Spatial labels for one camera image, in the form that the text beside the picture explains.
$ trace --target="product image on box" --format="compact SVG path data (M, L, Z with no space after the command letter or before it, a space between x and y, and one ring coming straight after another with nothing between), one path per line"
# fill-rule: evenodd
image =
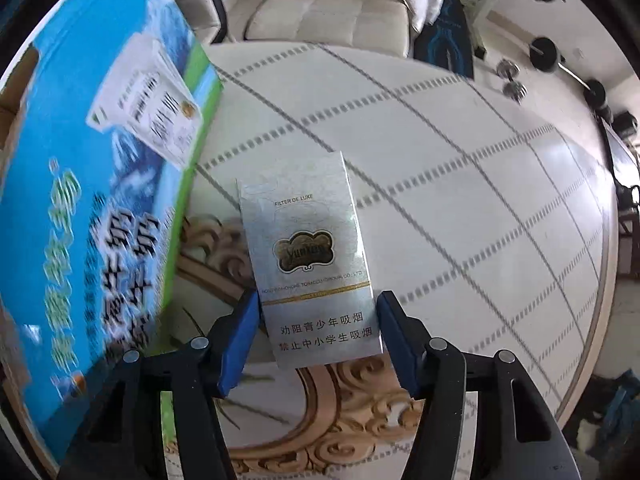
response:
M66 0L8 80L0 349L55 459L128 349L154 342L222 84L174 0Z

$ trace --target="blue gripper pad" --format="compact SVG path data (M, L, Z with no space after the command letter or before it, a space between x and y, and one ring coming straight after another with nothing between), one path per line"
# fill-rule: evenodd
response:
M254 341L255 332L260 321L260 303L258 293L253 291L242 297L241 303L235 307L231 316L228 343L222 353L218 390L226 397L231 388L238 385L242 368L249 348Z
M420 396L418 371L429 333L419 320L407 317L390 290L378 296L376 312L400 386L415 399Z

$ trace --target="gold stripe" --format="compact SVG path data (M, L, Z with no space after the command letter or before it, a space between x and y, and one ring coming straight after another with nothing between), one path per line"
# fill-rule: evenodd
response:
M305 301L312 300L313 298L322 298L323 296L330 296L332 294L339 294L340 292L348 292L349 290L356 290L363 286L369 286L370 282L360 282L355 285L340 286L338 288L332 288L330 290L321 290L319 292L310 292L309 294L302 294L302 296L291 296L290 298L282 298L281 300L269 300L263 301L262 306L274 305L279 303L291 303L292 301Z

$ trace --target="sofa cushion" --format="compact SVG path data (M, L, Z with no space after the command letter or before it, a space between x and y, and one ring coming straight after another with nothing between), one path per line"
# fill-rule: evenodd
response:
M245 38L317 41L405 57L409 19L399 0L265 0Z

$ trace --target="green stripe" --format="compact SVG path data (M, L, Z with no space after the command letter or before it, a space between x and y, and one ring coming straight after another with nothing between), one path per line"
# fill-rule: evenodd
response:
M201 44L196 41L196 44L189 53L187 66L185 67L184 75L182 76L182 79L190 92L193 92L196 89L200 82L200 78L209 65L210 61L207 54L204 53L204 49Z
M198 139L193 149L193 156L188 167L182 173L182 181L178 190L178 197L175 202L174 224L171 228L169 238L169 251L166 256L166 264L164 266L164 291L162 292L162 308L164 308L171 300L171 293L174 285L175 261L178 257L178 248L180 246L180 230L182 229L182 216L187 207L187 200L193 184L193 175L195 173L196 163L200 158L200 153L207 139L207 130L213 120L213 115L218 108L220 102L220 92L222 92L222 83L220 79L216 79L214 87L209 92L209 97L202 108L202 127L198 132Z

